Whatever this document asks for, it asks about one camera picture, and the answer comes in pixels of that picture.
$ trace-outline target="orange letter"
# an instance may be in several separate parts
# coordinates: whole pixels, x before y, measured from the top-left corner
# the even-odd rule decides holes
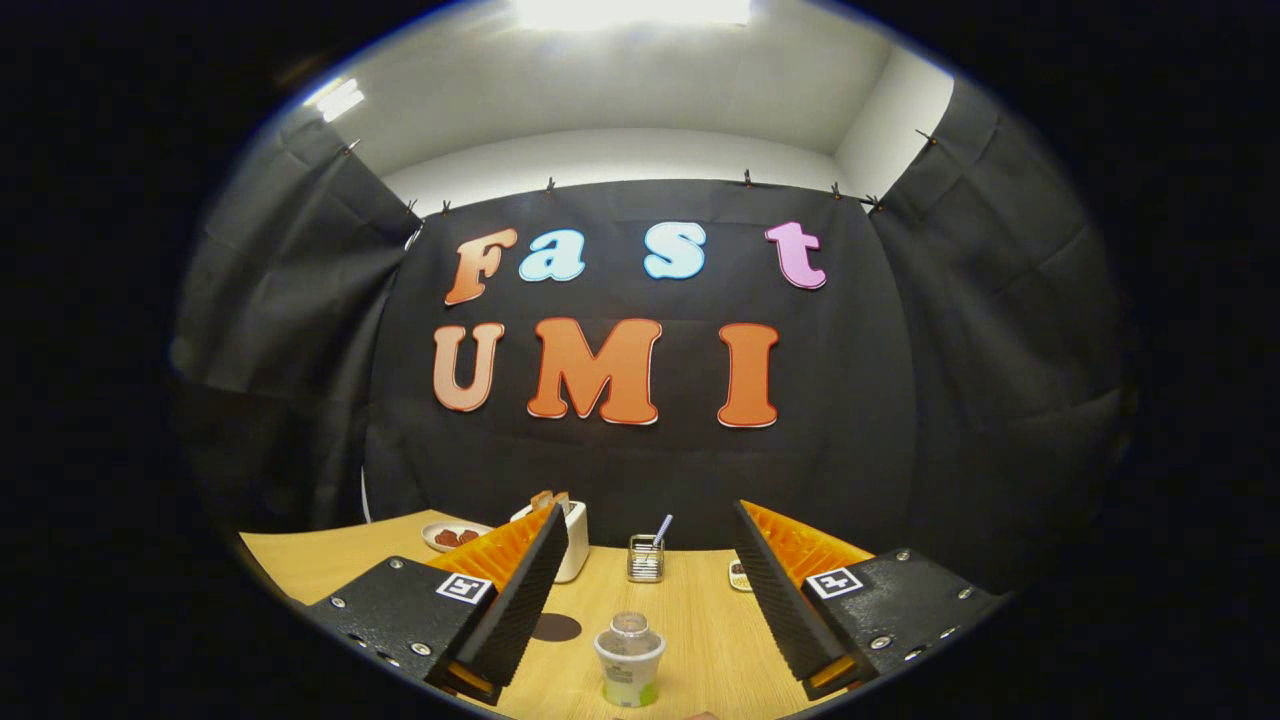
[[[609,400],[600,418],[623,425],[648,425],[658,419],[649,402],[649,359],[662,325],[653,320],[622,320],[613,327],[599,355],[591,355],[582,328],[572,318],[548,318],[534,328],[543,338],[543,366],[538,395],[529,401],[534,418],[563,418],[568,406],[561,400],[561,379],[579,418],[586,418],[609,384]]]
[[[489,400],[489,387],[493,384],[493,354],[502,337],[502,325],[483,323],[476,325],[476,372],[471,386],[458,387],[454,374],[458,364],[458,343],[467,337],[466,328],[445,325],[435,331],[435,398],[449,410],[470,413]]]
[[[507,228],[502,232],[468,240],[458,246],[458,255],[462,256],[458,260],[458,277],[453,281],[453,290],[444,296],[445,305],[458,305],[460,302],[480,297],[484,292],[480,273],[484,273],[486,278],[492,278],[498,272],[498,261],[502,260],[500,249],[490,250],[494,245],[500,247],[515,246],[516,231]]]
[[[727,428],[767,428],[777,421],[778,409],[769,405],[769,348],[778,331],[768,325],[735,323],[721,328],[728,346],[728,400],[719,421]]]

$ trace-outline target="toast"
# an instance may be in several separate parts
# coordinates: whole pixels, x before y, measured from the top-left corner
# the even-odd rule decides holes
[[[549,489],[544,489],[543,492],[540,492],[540,493],[535,495],[534,497],[529,498],[530,512],[541,510],[543,507],[547,507],[547,506],[549,506],[553,502],[561,503],[561,507],[564,509],[564,512],[568,512],[568,509],[570,509],[570,505],[568,505],[568,492],[557,492],[557,493],[553,493]]]

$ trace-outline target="ceiling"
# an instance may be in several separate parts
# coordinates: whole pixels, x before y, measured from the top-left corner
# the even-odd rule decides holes
[[[740,26],[526,29],[507,0],[463,3],[358,58],[365,101],[334,120],[387,176],[503,140],[594,128],[722,132],[833,154],[892,41],[805,0],[753,0]]]

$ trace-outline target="white plate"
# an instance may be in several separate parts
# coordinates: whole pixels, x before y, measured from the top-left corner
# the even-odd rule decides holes
[[[746,573],[733,571],[733,566],[741,564],[742,561],[737,557],[728,561],[728,584],[736,591],[751,592],[751,582],[746,579]]]
[[[453,530],[453,534],[461,536],[465,530],[475,530],[483,536],[492,529],[493,528],[490,528],[489,525],[481,525],[479,523],[467,523],[466,520],[448,520],[445,523],[431,523],[430,525],[422,528],[422,539],[426,541],[426,544],[429,544],[431,550],[439,552],[448,552],[451,550],[457,550],[457,548],[435,542],[435,536],[440,534],[442,532]]]

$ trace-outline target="metal pen holder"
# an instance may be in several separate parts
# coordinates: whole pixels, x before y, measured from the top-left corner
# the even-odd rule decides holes
[[[666,539],[657,546],[657,536],[631,536],[627,542],[627,579],[632,583],[660,583]]]

